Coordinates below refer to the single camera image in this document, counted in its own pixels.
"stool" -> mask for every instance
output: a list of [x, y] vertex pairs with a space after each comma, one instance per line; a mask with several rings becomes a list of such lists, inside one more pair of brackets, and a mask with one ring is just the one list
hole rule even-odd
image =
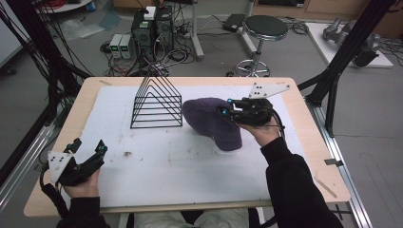
[[[240, 77], [259, 77], [259, 73], [266, 73], [266, 75], [270, 76], [269, 67], [259, 61], [263, 41], [279, 41], [284, 39], [288, 31], [287, 26], [276, 17], [256, 15], [246, 18], [243, 30], [250, 36], [259, 39], [259, 46], [252, 60], [243, 60], [235, 66], [236, 74]], [[232, 76], [233, 74], [230, 71], [227, 73], [227, 76]]]

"black sleeve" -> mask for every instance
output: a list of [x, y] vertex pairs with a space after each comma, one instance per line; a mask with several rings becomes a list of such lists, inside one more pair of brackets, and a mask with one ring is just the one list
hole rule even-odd
[[70, 210], [66, 219], [57, 224], [57, 228], [107, 228], [106, 221], [100, 216], [100, 198], [71, 199]]
[[267, 186], [279, 228], [343, 227], [315, 186], [307, 163], [277, 138], [261, 148]]

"white board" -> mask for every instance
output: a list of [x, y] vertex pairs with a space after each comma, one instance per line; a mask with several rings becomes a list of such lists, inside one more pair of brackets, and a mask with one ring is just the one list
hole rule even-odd
[[[309, 33], [311, 37], [314, 39], [317, 48], [325, 59], [326, 63], [329, 64], [332, 62], [333, 58], [338, 51], [339, 46], [335, 44], [334, 41], [329, 40], [325, 41], [322, 38], [323, 30], [326, 29], [330, 24], [320, 24], [320, 23], [306, 23], [306, 26], [309, 28]], [[379, 56], [372, 60], [365, 67], [373, 67], [373, 68], [391, 68], [393, 64], [389, 61], [385, 55], [383, 55], [380, 51], [377, 51], [376, 54]], [[358, 67], [353, 63], [349, 64], [349, 67]]]
[[[202, 97], [227, 100], [247, 96], [251, 86], [177, 89], [183, 101]], [[270, 199], [267, 162], [249, 132], [241, 131], [241, 149], [223, 152], [184, 118], [182, 127], [130, 129], [137, 90], [134, 86], [101, 88], [76, 153], [81, 163], [93, 154], [100, 139], [108, 147], [99, 183], [102, 207]], [[281, 95], [269, 100], [285, 125], [289, 148], [305, 157]]]

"folded fabric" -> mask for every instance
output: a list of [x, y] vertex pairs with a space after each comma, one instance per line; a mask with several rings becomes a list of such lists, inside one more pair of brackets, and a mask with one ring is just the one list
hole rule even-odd
[[218, 107], [232, 109], [232, 106], [219, 98], [199, 98], [183, 103], [182, 113], [187, 123], [199, 134], [211, 137], [223, 151], [242, 147], [240, 128], [218, 111]]

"black wire rack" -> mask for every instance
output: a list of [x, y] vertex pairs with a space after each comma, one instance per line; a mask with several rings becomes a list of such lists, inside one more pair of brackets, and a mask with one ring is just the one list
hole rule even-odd
[[130, 128], [182, 126], [182, 95], [166, 77], [144, 77]]

